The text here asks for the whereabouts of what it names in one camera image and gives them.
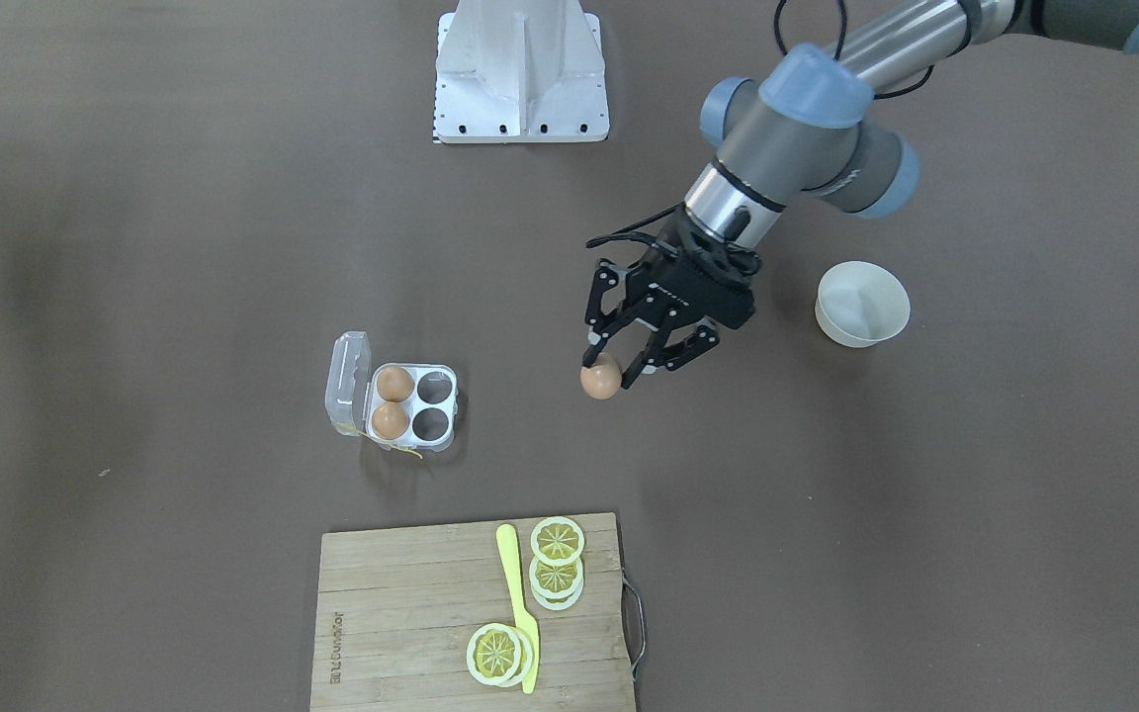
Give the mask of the clear plastic egg box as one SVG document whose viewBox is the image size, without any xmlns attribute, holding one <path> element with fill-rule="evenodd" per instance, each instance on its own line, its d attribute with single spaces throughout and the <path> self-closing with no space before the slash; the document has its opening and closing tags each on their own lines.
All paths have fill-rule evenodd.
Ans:
<svg viewBox="0 0 1139 712">
<path fill-rule="evenodd" d="M 460 379 L 446 365 L 375 365 L 364 330 L 336 337 L 322 396 L 334 431 L 386 451 L 442 452 L 454 442 Z"/>
</svg>

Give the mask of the white bowl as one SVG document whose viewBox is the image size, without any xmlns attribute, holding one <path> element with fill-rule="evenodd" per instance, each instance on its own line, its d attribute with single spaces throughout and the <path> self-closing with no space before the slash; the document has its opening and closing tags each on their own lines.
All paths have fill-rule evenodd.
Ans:
<svg viewBox="0 0 1139 712">
<path fill-rule="evenodd" d="M 818 328 L 845 347 L 890 341 L 912 319 L 912 298 L 890 270 L 866 261 L 836 263 L 819 280 Z"/>
</svg>

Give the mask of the lemon slice by knife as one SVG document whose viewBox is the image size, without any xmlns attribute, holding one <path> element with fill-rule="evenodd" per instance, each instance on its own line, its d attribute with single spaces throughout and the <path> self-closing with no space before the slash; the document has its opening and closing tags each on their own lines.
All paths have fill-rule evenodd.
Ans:
<svg viewBox="0 0 1139 712">
<path fill-rule="evenodd" d="M 480 627 L 466 648 L 466 664 L 475 681 L 510 688 L 525 684 L 534 670 L 535 649 L 519 628 L 492 622 Z"/>
</svg>

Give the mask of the wooden cutting board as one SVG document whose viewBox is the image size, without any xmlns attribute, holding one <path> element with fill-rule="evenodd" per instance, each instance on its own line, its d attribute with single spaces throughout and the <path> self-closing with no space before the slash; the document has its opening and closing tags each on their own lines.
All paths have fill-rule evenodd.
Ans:
<svg viewBox="0 0 1139 712">
<path fill-rule="evenodd" d="M 497 521 L 326 533 L 319 555 L 312 711 L 634 711 L 618 519 L 574 515 L 584 591 L 541 627 L 534 689 L 480 684 L 472 635 L 513 623 Z"/>
</svg>

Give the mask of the lemon slice top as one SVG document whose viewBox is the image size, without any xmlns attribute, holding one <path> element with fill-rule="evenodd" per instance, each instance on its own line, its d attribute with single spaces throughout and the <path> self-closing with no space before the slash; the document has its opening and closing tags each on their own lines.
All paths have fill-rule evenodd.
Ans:
<svg viewBox="0 0 1139 712">
<path fill-rule="evenodd" d="M 530 547 L 538 562 L 560 567 L 581 559 L 585 535 L 577 522 L 564 515 L 539 521 L 530 532 Z"/>
</svg>

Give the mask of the brown egg from bowl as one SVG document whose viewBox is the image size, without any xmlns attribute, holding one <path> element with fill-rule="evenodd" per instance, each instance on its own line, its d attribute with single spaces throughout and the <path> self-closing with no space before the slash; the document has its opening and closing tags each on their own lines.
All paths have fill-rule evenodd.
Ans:
<svg viewBox="0 0 1139 712">
<path fill-rule="evenodd" d="M 600 353 L 592 365 L 583 366 L 579 370 L 579 382 L 587 395 L 593 400 L 611 400 L 621 391 L 618 360 L 609 352 Z"/>
</svg>

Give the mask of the yellow plastic knife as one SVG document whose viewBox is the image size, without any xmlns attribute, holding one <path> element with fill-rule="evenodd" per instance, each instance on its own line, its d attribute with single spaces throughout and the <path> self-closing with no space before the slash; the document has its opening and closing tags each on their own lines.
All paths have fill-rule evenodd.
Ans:
<svg viewBox="0 0 1139 712">
<path fill-rule="evenodd" d="M 536 619 L 528 612 L 525 603 L 525 581 L 523 562 L 521 562 L 521 545 L 518 532 L 510 523 L 501 523 L 494 532 L 494 540 L 498 554 L 503 568 L 505 582 L 509 590 L 509 599 L 513 608 L 514 625 L 518 628 L 521 635 L 528 637 L 532 645 L 530 662 L 532 666 L 521 681 L 521 691 L 532 694 L 535 690 L 539 668 L 541 668 L 541 631 Z"/>
</svg>

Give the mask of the brown egg in box rear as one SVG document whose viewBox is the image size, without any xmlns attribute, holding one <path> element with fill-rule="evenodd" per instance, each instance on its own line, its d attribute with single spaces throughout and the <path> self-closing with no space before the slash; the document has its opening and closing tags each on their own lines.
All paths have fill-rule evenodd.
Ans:
<svg viewBox="0 0 1139 712">
<path fill-rule="evenodd" d="M 398 365 L 386 365 L 376 375 L 377 396 L 382 401 L 404 402 L 416 391 L 416 380 L 405 368 Z"/>
</svg>

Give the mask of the lemon slice middle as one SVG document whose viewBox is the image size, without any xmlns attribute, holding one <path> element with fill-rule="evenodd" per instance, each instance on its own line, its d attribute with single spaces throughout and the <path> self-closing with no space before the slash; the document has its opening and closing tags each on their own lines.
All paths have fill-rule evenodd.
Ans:
<svg viewBox="0 0 1139 712">
<path fill-rule="evenodd" d="M 528 584 L 535 601 L 547 611 L 565 611 L 577 603 L 584 587 L 581 559 L 551 565 L 534 558 L 528 565 Z"/>
</svg>

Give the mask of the brown egg in box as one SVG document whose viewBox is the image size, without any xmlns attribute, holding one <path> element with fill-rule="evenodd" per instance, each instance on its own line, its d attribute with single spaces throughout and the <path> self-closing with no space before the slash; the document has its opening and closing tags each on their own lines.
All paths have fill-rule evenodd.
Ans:
<svg viewBox="0 0 1139 712">
<path fill-rule="evenodd" d="M 405 368 L 398 365 L 386 365 L 376 375 L 377 396 L 382 401 L 404 402 L 416 391 L 416 380 Z"/>
<path fill-rule="evenodd" d="M 410 416 L 402 402 L 384 401 L 368 416 L 370 432 L 385 441 L 398 441 L 410 427 Z"/>
</svg>

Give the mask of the brown egg in box front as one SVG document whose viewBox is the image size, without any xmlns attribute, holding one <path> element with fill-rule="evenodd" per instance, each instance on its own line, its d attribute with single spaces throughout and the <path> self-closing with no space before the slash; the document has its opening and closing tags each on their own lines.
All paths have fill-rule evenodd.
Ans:
<svg viewBox="0 0 1139 712">
<path fill-rule="evenodd" d="M 368 416 L 370 432 L 385 441 L 398 441 L 410 427 L 410 416 L 402 402 L 384 401 Z"/>
</svg>

